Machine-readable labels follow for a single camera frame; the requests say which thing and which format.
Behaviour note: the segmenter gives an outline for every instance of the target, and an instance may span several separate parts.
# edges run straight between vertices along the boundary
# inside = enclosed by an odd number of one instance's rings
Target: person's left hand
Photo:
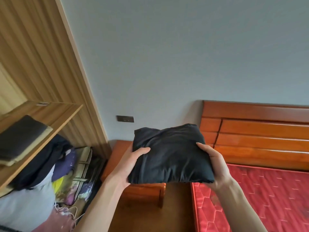
[[[144,147],[144,148],[142,147],[142,148],[139,148],[137,151],[132,152],[132,145],[133,144],[129,146],[129,148],[123,154],[118,165],[115,167],[115,169],[110,174],[116,177],[118,181],[120,181],[119,183],[123,187],[123,189],[125,189],[127,186],[130,185],[130,183],[128,182],[128,176],[130,172],[132,171],[137,161],[137,158],[150,151],[150,147]]]

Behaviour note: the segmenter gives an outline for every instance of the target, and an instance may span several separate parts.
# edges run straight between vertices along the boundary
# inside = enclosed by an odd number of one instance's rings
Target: electrical outlet
[[[117,121],[119,122],[131,122],[134,123],[134,117],[133,116],[116,116]]]

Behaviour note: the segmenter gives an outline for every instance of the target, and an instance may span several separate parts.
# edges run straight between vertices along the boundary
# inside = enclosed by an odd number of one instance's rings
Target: wooden headboard
[[[309,107],[204,101],[200,131],[227,163],[309,170]]]

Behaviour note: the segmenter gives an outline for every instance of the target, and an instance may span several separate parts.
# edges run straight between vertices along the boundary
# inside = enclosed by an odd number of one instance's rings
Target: mattress
[[[268,231],[309,231],[309,173],[228,167]],[[231,231],[215,193],[202,183],[191,183],[191,187],[196,231]]]

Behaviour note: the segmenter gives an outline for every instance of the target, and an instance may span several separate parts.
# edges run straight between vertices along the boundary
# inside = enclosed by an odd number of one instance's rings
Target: folded black garment
[[[31,189],[48,175],[56,161],[65,157],[66,151],[72,145],[64,137],[56,135],[43,149],[27,164],[21,172],[10,182],[14,190]]]
[[[0,159],[10,161],[18,157],[46,128],[31,116],[22,117],[0,133]]]
[[[137,159],[129,183],[214,182],[210,157],[196,145],[205,144],[196,125],[162,130],[141,128],[134,134],[133,151],[140,147],[151,150]]]

